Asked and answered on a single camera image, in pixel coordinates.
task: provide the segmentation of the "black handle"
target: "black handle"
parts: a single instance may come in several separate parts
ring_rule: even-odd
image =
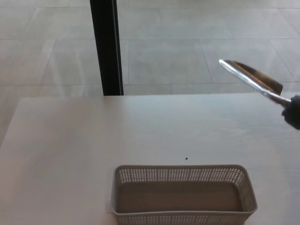
[[[285,121],[297,130],[300,130],[300,96],[291,98],[291,103],[281,113]]]

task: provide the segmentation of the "gray basket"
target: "gray basket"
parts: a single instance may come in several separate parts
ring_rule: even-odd
[[[240,165],[115,170],[112,211],[119,225],[241,225],[256,209],[248,173]]]

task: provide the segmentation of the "table surface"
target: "table surface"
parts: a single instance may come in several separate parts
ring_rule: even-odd
[[[258,203],[246,224],[298,225],[300,132],[281,111],[254,93],[24,98],[0,149],[0,224],[116,224],[119,165],[240,164]]]

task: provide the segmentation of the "black window frame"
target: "black window frame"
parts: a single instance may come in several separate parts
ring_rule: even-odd
[[[116,0],[90,0],[100,75],[105,96],[124,95]]]

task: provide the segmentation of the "tiled floor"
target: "tiled floor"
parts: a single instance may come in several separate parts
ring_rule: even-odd
[[[0,144],[21,97],[101,95],[89,0],[0,0]]]
[[[124,92],[251,92],[219,58],[300,90],[300,0],[117,0]],[[20,97],[101,96],[89,0],[0,0],[0,143]]]
[[[218,59],[300,90],[300,0],[126,0],[119,4],[125,94],[251,92]]]

